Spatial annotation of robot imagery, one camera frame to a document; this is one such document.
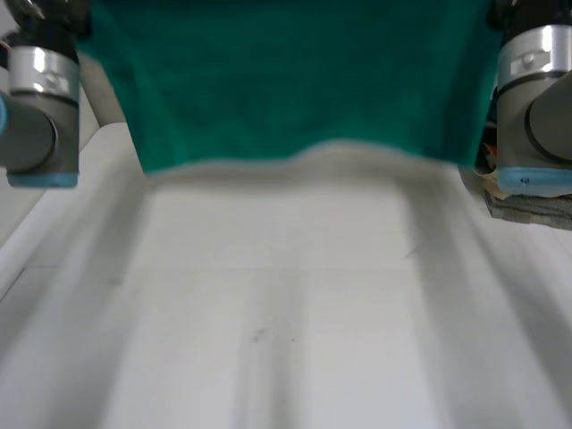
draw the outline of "metal cylinder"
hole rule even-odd
[[[499,54],[499,91],[572,70],[572,27],[547,25],[508,42]]]
[[[37,46],[17,46],[8,62],[10,93],[38,93],[80,101],[80,67],[71,59]]]
[[[8,172],[37,167],[54,150],[54,126],[36,107],[0,95],[0,122],[0,166]]]

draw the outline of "white table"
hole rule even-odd
[[[17,231],[0,427],[572,427],[572,235],[455,169],[330,145],[146,181],[115,124],[81,171]]]

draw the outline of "green cloth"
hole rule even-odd
[[[489,0],[92,0],[146,172],[362,139],[471,164],[500,37]]]

